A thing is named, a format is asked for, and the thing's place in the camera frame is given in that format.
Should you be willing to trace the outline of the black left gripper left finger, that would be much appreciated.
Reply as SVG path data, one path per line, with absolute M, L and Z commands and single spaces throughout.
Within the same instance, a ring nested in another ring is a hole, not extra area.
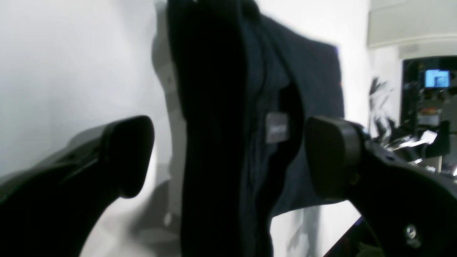
M 100 127 L 29 170 L 1 176 L 1 256 L 78 257 L 118 198 L 141 191 L 155 141 L 149 116 Z

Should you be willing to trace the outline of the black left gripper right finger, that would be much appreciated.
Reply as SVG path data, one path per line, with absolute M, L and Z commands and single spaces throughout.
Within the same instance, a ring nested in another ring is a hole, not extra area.
M 304 133 L 316 193 L 350 201 L 384 256 L 456 256 L 455 183 L 408 164 L 342 118 L 311 117 Z

